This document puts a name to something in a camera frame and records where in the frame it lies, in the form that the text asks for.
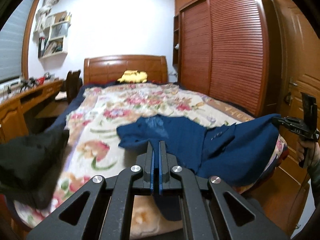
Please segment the person's right hand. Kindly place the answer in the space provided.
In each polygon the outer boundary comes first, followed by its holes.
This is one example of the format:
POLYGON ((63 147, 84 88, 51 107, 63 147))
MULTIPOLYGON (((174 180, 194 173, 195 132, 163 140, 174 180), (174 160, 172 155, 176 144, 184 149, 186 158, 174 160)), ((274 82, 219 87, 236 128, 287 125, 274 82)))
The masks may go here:
POLYGON ((300 164, 304 162, 307 167, 316 166, 319 162, 319 144, 299 139, 297 142, 297 156, 300 164))

